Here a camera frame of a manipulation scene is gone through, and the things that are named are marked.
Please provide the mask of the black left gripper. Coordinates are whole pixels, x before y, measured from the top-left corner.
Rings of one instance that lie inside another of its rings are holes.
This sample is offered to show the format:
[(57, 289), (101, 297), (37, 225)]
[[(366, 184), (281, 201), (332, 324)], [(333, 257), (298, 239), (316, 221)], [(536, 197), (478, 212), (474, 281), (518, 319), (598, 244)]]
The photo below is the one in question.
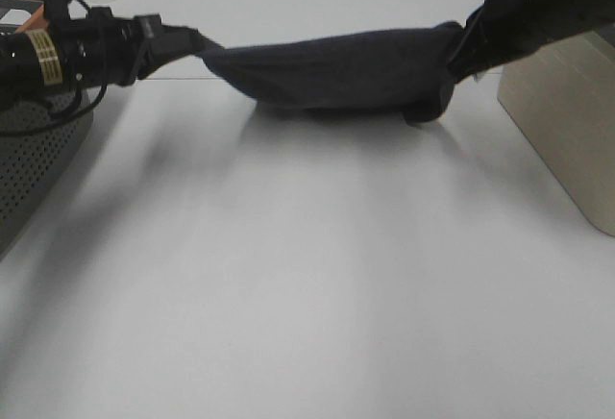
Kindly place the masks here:
[(100, 86), (130, 86), (153, 72), (146, 58), (151, 43), (160, 39), (160, 64), (189, 56), (202, 58), (211, 40), (186, 26), (163, 25), (159, 14), (116, 17), (109, 7), (98, 8)]

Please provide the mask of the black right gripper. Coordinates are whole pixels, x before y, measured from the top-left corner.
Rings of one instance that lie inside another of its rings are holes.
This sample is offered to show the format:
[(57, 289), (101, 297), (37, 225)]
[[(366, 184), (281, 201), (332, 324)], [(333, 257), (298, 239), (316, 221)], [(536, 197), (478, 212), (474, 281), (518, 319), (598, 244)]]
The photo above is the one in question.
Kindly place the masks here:
[(614, 24), (614, 0), (484, 0), (447, 67), (458, 82), (540, 48)]

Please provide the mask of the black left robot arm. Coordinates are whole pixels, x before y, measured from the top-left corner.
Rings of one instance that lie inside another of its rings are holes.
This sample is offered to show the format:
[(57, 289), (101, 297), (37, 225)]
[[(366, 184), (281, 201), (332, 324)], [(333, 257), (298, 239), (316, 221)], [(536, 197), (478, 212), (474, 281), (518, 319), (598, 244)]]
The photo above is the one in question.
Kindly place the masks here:
[(195, 29), (163, 24), (157, 14), (122, 18), (94, 7), (84, 18), (2, 36), (1, 92), (13, 99), (130, 86), (219, 47)]

